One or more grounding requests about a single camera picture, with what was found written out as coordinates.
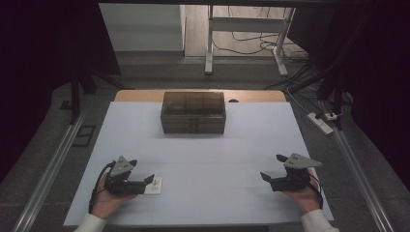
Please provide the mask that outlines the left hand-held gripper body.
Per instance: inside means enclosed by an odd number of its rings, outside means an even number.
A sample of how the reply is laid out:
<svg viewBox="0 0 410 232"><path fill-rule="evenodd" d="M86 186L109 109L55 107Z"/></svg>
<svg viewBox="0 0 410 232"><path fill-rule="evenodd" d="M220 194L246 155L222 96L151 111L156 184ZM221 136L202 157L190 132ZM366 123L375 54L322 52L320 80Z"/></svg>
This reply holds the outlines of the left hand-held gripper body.
<svg viewBox="0 0 410 232"><path fill-rule="evenodd" d="M134 166L120 156L109 170L104 187L114 195L138 195L145 190L144 182L129 181Z"/></svg>

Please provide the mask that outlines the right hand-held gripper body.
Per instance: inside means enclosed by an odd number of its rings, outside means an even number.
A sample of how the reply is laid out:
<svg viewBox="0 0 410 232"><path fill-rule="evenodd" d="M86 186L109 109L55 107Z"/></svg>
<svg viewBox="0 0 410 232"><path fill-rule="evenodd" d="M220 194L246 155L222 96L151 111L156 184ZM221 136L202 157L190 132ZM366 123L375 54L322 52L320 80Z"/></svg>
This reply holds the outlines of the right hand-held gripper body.
<svg viewBox="0 0 410 232"><path fill-rule="evenodd" d="M273 179L271 187L273 191L287 191L304 189L310 181L308 169L319 167L320 161L304 157L293 153L283 166L286 171L286 176Z"/></svg>

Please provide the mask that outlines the small white card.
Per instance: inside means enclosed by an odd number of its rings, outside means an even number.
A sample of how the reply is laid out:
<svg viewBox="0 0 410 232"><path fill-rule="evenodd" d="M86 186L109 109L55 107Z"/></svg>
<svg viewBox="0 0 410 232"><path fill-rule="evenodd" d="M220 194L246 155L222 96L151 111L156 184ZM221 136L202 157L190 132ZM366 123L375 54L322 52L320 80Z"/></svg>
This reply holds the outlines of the small white card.
<svg viewBox="0 0 410 232"><path fill-rule="evenodd" d="M162 177L155 177L153 182L145 187L144 195L156 195L161 193Z"/></svg>

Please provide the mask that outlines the brown translucent drawer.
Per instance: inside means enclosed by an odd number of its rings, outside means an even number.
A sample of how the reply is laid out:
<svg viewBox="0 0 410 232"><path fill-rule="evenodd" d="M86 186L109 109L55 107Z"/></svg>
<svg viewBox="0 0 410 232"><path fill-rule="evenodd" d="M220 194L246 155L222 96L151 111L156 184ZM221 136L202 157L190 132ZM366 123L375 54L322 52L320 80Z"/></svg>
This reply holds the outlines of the brown translucent drawer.
<svg viewBox="0 0 410 232"><path fill-rule="evenodd" d="M222 124L205 124L199 126L191 125L163 125L162 130L164 133L215 133L224 134L225 125Z"/></svg>

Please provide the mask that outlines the brown translucent storage box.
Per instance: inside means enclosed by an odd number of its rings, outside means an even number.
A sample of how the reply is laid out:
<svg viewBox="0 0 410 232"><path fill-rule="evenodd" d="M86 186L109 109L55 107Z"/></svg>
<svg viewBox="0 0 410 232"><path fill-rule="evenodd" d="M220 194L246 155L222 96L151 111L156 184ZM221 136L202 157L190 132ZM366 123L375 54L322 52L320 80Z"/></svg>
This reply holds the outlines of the brown translucent storage box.
<svg viewBox="0 0 410 232"><path fill-rule="evenodd" d="M222 124L226 122L223 92L165 92L161 125Z"/></svg>

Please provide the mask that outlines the person's right hand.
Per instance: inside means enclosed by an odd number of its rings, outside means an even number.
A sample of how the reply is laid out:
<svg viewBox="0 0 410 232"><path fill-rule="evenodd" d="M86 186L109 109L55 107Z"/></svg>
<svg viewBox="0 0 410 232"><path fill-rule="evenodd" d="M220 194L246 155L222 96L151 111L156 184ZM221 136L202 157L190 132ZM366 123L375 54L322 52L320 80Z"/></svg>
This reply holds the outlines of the person's right hand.
<svg viewBox="0 0 410 232"><path fill-rule="evenodd" d="M308 173L310 177L309 186L284 192L285 195L296 202L304 214L320 209L319 197L316 194L318 183L312 177L312 171L310 170Z"/></svg>

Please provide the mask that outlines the person's left hand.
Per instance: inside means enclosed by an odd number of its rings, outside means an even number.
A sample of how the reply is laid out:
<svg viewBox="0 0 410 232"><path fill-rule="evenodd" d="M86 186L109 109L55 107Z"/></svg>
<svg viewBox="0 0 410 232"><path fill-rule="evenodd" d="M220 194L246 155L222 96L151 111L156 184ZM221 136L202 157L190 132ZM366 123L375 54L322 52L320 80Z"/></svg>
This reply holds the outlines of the person's left hand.
<svg viewBox="0 0 410 232"><path fill-rule="evenodd" d="M105 187L106 174L98 184L95 202L93 204L91 215L102 219L108 219L115 214L125 203L135 199L135 195L113 195Z"/></svg>

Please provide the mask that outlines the white power strip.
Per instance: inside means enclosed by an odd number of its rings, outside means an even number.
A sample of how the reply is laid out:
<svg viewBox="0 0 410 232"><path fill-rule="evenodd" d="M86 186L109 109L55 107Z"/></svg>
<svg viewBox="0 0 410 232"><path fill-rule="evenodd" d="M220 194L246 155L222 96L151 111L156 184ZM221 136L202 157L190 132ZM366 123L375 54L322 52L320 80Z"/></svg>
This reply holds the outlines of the white power strip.
<svg viewBox="0 0 410 232"><path fill-rule="evenodd" d="M334 132L334 130L325 121L323 121L316 113L311 112L307 115L307 117L324 134L329 135Z"/></svg>

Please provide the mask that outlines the white paper sheet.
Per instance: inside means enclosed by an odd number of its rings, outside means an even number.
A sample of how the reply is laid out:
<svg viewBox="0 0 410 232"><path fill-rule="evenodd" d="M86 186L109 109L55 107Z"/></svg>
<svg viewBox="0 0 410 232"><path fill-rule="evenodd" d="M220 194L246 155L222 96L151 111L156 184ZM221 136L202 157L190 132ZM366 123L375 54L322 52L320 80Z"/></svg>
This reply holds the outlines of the white paper sheet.
<svg viewBox="0 0 410 232"><path fill-rule="evenodd" d="M64 221L77 226L96 180L119 157L136 160L130 178L162 179L161 193L139 195L109 219L135 227L264 225L296 222L299 207L261 178L284 175L276 156L308 149L287 102L230 102L222 134L165 134L161 105L110 104Z"/></svg>

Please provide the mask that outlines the black stand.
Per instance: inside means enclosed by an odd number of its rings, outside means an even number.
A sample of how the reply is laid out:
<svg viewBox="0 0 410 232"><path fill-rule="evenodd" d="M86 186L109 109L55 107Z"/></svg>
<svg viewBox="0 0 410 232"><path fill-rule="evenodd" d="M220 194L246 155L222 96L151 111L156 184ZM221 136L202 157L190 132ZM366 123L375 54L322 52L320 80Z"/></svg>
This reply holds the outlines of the black stand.
<svg viewBox="0 0 410 232"><path fill-rule="evenodd" d="M96 93L98 87L93 77L97 76L108 84L118 88L119 90L126 90L127 87L115 80L108 74L105 74L87 63L76 65L71 73L71 96L72 96L72 119L71 125L79 118L80 101L79 88L82 88L86 95L93 95Z"/></svg>
<svg viewBox="0 0 410 232"><path fill-rule="evenodd" d="M310 84L323 80L316 91L316 96L319 100L325 100L334 93L334 111L340 113L343 65L369 17L370 14L366 12L352 15L342 13L307 15L302 30L305 34L310 34L310 41L306 39L306 42L317 47L317 52L312 55L310 62L319 69L319 73L291 87L289 92L297 93Z"/></svg>

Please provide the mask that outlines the dark curtain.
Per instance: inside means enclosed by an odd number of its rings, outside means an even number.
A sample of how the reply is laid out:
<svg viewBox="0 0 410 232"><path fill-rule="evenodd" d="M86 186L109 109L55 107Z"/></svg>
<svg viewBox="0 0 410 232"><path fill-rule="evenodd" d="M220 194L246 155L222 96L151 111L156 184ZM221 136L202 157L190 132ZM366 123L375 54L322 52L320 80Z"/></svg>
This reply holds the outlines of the dark curtain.
<svg viewBox="0 0 410 232"><path fill-rule="evenodd" d="M338 8L299 8L288 38L307 51L320 71L328 69L342 45L371 15L338 70L325 77L319 96L326 98L342 77L353 97L356 124L387 159L410 190L410 0L341 0Z"/></svg>
<svg viewBox="0 0 410 232"><path fill-rule="evenodd" d="M103 0L0 0L0 183L75 75L119 75Z"/></svg>

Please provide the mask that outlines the metal floor rail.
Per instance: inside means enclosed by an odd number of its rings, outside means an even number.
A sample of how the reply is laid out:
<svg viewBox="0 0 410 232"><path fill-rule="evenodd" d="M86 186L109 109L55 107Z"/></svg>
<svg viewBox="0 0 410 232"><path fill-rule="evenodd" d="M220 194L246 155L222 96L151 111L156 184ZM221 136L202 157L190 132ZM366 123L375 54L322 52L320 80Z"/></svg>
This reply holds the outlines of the metal floor rail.
<svg viewBox="0 0 410 232"><path fill-rule="evenodd" d="M69 125L12 232L30 232L87 113L88 110L84 109L79 113L74 122Z"/></svg>
<svg viewBox="0 0 410 232"><path fill-rule="evenodd" d="M347 141L343 131L338 127L334 127L334 137L349 169L351 170L352 176L366 202L376 226L378 227L378 230L380 232L395 232L386 210L382 206L381 201L379 200L370 182L367 180L366 174L356 159L356 154L353 152L353 149Z"/></svg>

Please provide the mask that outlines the white desk frame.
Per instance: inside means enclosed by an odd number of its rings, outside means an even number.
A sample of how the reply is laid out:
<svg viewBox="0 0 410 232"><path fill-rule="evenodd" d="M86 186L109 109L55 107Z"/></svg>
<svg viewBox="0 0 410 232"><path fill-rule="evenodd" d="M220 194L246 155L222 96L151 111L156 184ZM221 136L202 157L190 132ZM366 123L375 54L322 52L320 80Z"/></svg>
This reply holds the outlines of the white desk frame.
<svg viewBox="0 0 410 232"><path fill-rule="evenodd" d="M287 77L288 71L283 63L281 51L293 14L294 8L286 8L283 18L214 16L214 6L209 5L205 73L213 73L213 49L216 47L213 41L214 32L273 33L278 35L278 40L273 45L271 51L278 66L279 74Z"/></svg>

